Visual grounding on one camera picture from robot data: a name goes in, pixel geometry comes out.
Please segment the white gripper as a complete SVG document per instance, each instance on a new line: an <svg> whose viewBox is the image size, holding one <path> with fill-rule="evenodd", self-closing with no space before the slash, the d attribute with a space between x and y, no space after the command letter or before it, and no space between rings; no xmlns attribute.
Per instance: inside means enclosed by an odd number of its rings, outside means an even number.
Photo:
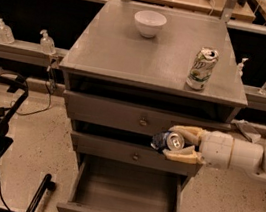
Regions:
<svg viewBox="0 0 266 212"><path fill-rule="evenodd" d="M222 169L229 166L234 142L231 135L219 131L206 132L201 127L183 125L174 125L169 131L182 134L188 143L199 146L200 151L196 151L193 145L176 151L164 149L163 154L168 160L186 164L206 162L210 167Z"/></svg>

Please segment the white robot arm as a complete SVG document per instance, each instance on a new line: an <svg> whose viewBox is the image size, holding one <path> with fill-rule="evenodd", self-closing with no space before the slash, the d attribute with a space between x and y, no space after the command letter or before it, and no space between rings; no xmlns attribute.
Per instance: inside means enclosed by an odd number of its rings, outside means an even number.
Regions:
<svg viewBox="0 0 266 212"><path fill-rule="evenodd" d="M195 126L176 125L169 131L174 134L172 144L176 146L163 150L169 160L240 171L266 189L266 144Z"/></svg>

